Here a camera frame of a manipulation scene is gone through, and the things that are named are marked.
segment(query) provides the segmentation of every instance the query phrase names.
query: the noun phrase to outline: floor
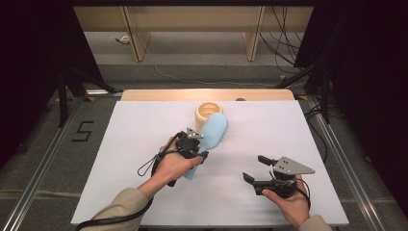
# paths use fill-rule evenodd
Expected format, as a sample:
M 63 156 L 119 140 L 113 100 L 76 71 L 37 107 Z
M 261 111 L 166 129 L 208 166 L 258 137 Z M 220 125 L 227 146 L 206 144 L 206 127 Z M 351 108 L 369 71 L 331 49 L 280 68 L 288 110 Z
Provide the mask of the floor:
M 128 44 L 116 41 L 121 40 L 126 33 L 86 33 L 86 36 L 105 81 L 118 89 L 267 88 L 280 83 L 281 77 L 290 77 L 293 75 L 291 72 L 298 71 L 282 58 L 276 58 L 261 40 L 256 60 L 249 62 L 239 33 L 154 33 L 147 46 L 148 53 L 140 63 L 134 62 Z M 263 36 L 272 47 L 277 46 L 272 36 L 279 38 L 280 34 Z M 293 46 L 298 46 L 301 37 L 300 34 L 290 34 L 288 40 Z M 280 44 L 278 50 L 290 61 L 295 57 L 295 48 Z M 296 95 L 303 95 L 303 84 L 304 80 L 301 80 L 290 89 Z M 91 84 L 86 84 L 86 88 L 97 89 Z M 298 99 L 304 113 L 309 112 L 315 105 L 314 98 L 310 95 L 306 100 Z M 21 217 L 17 224 L 18 230 L 74 230 L 70 219 L 87 182 L 117 100 L 120 100 L 119 95 L 95 95 L 86 100 L 70 98 L 70 125 L 63 131 L 58 128 L 57 94 L 49 101 L 48 110 L 43 113 L 30 138 L 25 142 L 28 150 L 15 153 L 0 171 L 0 223 L 4 227 L 9 216 L 18 216 Z M 327 155 L 327 171 L 350 222 L 348 226 L 337 227 L 337 230 L 408 230 L 407 218 L 400 212 L 370 162 L 364 159 L 365 152 L 346 119 L 336 108 L 335 100 L 330 102 L 330 106 L 329 127 L 334 131 L 338 143 L 327 139 L 330 134 L 324 133 L 319 115 L 310 121 L 311 132 L 322 158 Z M 86 137 L 77 133 L 81 124 L 83 130 L 91 131 L 91 135 L 88 141 L 74 142 L 73 140 Z M 57 135 L 62 135 L 60 141 L 54 140 Z M 38 166 L 43 164 L 46 157 L 49 157 L 49 165 L 39 174 Z M 351 170 L 363 190 L 357 193 L 366 196 L 368 201 L 363 202 L 373 206 L 377 216 L 374 219 L 377 221 L 373 222 L 367 217 L 372 214 L 362 211 L 365 204 L 356 197 L 355 187 L 350 186 L 350 177 L 344 174 L 344 169 L 339 164 L 344 158 L 349 161 Z M 37 187 L 30 188 L 29 186 L 35 185 L 34 175 L 41 177 Z M 12 212 L 19 206 L 17 202 L 28 190 L 34 191 L 33 199 L 28 200 L 26 210 L 19 211 L 19 215 L 13 215 Z M 373 224 L 377 224 L 379 228 L 373 228 Z M 292 228 L 288 226 L 273 230 Z

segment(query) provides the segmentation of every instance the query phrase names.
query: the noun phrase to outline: person's right hand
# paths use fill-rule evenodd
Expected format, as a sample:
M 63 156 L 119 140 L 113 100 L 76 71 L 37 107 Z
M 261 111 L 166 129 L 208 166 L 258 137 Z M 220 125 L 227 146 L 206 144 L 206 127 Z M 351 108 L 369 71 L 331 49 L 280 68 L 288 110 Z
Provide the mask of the person's right hand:
M 296 178 L 302 179 L 301 175 L 296 175 Z M 302 181 L 297 181 L 297 187 L 306 193 Z M 307 199 L 298 191 L 296 191 L 293 196 L 286 199 L 270 190 L 263 190 L 262 194 L 281 209 L 285 219 L 295 229 L 298 229 L 300 225 L 310 217 Z

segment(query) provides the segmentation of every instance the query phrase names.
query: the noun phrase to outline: person's hand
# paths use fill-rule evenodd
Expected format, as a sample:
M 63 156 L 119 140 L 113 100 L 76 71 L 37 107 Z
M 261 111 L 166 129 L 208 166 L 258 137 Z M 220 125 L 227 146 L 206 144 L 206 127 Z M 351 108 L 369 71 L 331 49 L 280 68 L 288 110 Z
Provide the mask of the person's hand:
M 191 159 L 185 159 L 178 152 L 168 153 L 160 161 L 156 172 L 146 182 L 141 184 L 138 189 L 146 195 L 147 198 L 152 198 L 160 189 L 162 189 L 170 181 L 177 180 L 182 177 L 190 168 L 198 166 L 203 162 L 203 158 L 198 156 Z
M 177 140 L 175 140 L 169 148 L 175 147 L 176 142 Z M 158 165 L 154 175 L 157 174 L 165 178 L 167 182 L 170 182 L 170 181 L 179 179 L 190 168 L 194 166 L 198 166 L 202 162 L 203 162 L 203 158 L 200 156 L 197 156 L 191 159 L 186 159 L 183 156 L 181 156 L 178 152 L 168 153 L 165 155 L 165 157 L 162 159 L 162 161 Z
M 296 175 L 296 178 L 302 179 L 300 175 Z M 297 181 L 297 187 L 306 193 L 302 181 Z M 285 219 L 295 229 L 298 229 L 300 225 L 310 217 L 307 199 L 298 191 L 296 191 L 293 196 L 286 199 L 270 190 L 263 190 L 262 194 L 281 209 Z

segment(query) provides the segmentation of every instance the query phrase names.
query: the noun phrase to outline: white table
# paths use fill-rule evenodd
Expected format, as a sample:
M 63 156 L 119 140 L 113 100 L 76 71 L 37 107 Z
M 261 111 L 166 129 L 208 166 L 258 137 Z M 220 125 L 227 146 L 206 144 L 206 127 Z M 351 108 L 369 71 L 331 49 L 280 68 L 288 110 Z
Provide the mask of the white table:
M 170 136 L 194 127 L 194 110 L 204 101 L 117 102 L 72 223 L 90 219 L 121 190 L 149 176 L 138 168 Z M 313 168 L 304 175 L 311 189 L 311 215 L 333 226 L 347 225 L 339 198 L 297 101 L 217 101 L 229 120 L 223 141 L 210 151 L 192 180 L 165 187 L 144 215 L 145 227 L 273 227 L 288 225 L 280 210 L 255 195 L 242 179 L 269 180 L 271 170 L 257 161 L 289 157 Z

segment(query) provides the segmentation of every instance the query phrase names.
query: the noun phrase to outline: beige sleeve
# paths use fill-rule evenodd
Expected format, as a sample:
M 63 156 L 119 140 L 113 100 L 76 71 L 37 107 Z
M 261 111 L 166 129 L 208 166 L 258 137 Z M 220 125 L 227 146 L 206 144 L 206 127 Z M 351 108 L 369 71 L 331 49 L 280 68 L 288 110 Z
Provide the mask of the beige sleeve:
M 120 192 L 114 201 L 101 211 L 93 219 L 115 218 L 132 215 L 140 211 L 148 203 L 149 199 L 138 189 L 125 189 Z M 138 230 L 141 222 L 138 218 L 119 224 L 99 225 L 82 229 L 82 231 L 108 231 L 108 230 Z
M 300 225 L 299 231 L 332 231 L 321 216 L 312 216 Z

